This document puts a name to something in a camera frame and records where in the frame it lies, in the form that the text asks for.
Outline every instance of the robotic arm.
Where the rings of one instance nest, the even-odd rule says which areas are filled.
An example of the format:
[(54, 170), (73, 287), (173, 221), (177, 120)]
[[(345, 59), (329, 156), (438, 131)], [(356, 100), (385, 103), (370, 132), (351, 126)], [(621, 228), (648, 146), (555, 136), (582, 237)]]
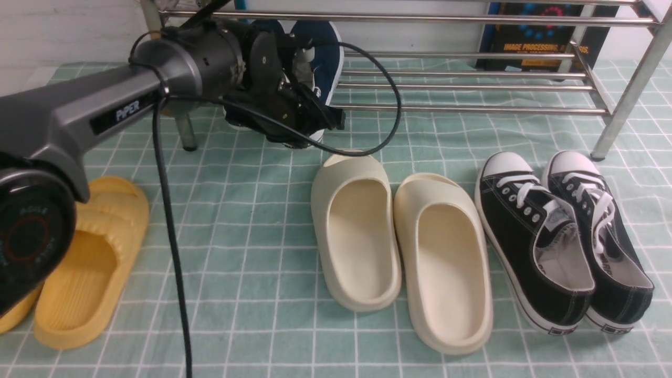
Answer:
[(302, 135), (343, 129), (342, 110), (319, 103), (292, 67), (310, 40), (235, 21), (190, 20), (134, 48), (130, 64), (0, 98), (0, 315), (58, 265), (87, 202), (83, 156), (154, 110), (184, 113), (219, 98), (226, 119), (292, 148)]

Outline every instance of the black canvas sneaker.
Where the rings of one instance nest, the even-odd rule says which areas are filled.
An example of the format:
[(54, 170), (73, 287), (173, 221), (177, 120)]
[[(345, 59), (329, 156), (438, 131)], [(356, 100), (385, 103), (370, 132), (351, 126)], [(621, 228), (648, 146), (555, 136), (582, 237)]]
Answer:
[(653, 297), (614, 197), (592, 161), (580, 153), (557, 153), (543, 185), (571, 203), (597, 288), (586, 313), (589, 323), (612, 334), (628, 333)]
[(483, 229), (533, 327), (551, 335), (576, 329), (595, 290), (572, 207), (542, 187), (512, 152), (491, 156), (474, 195)]

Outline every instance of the navy blue shoe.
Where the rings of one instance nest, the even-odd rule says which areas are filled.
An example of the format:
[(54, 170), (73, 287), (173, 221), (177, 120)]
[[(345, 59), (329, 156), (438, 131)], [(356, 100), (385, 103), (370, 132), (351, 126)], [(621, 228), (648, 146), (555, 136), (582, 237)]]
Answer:
[[(321, 42), (340, 42), (341, 36), (333, 22), (329, 21), (297, 21), (291, 33), (309, 36)], [(315, 93), (322, 104), (331, 104), (331, 98), (338, 85), (343, 70), (345, 53), (343, 47), (336, 44), (315, 47), (315, 58), (310, 62), (315, 82)], [(322, 139), (324, 130), (311, 135), (311, 139)]]

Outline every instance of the slipper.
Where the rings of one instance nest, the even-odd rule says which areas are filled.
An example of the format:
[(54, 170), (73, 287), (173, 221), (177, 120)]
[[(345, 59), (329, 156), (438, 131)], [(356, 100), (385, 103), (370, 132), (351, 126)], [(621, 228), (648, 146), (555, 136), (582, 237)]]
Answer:
[(414, 174), (394, 197), (409, 313), (424, 343), (446, 354), (478, 350), (493, 328), (485, 236), (469, 195), (437, 174)]
[(149, 223), (149, 203), (133, 183), (108, 176), (89, 186), (70, 249), (35, 310), (35, 337), (55, 349), (78, 348), (105, 330)]
[(312, 219), (327, 288), (352, 311), (387, 307), (401, 289), (392, 190), (373, 157), (330, 157), (312, 184)]
[(33, 308), (35, 300), (40, 295), (41, 288), (42, 287), (39, 287), (33, 290), (33, 292), (28, 294), (26, 298), (12, 307), (8, 313), (0, 316), (0, 335), (16, 327), (19, 323), (21, 323), (21, 320), (26, 318), (30, 310)]

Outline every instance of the white wall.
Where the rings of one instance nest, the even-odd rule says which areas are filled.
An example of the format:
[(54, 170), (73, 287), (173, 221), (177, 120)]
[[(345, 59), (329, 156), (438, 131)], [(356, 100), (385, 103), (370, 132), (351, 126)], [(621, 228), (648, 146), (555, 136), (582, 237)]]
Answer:
[(142, 32), (134, 0), (0, 3), (0, 67), (124, 61)]
[[(670, 6), (670, 0), (650, 0), (654, 12), (662, 18)], [(637, 17), (629, 7), (621, 7), (616, 17)], [(599, 59), (639, 59), (649, 42), (651, 34), (644, 28), (612, 28), (604, 41)], [(665, 58), (672, 59), (672, 49), (667, 49)]]
[[(0, 0), (0, 67), (28, 69), (73, 61), (124, 61), (143, 31), (135, 0)], [(663, 14), (670, 0), (652, 0)], [(486, 3), (440, 0), (248, 0), (276, 11), (482, 14)], [(622, 8), (621, 17), (634, 17)], [(343, 39), (374, 50), (475, 50), (481, 26), (339, 24)], [(614, 28), (601, 59), (636, 59), (650, 40), (643, 29)]]

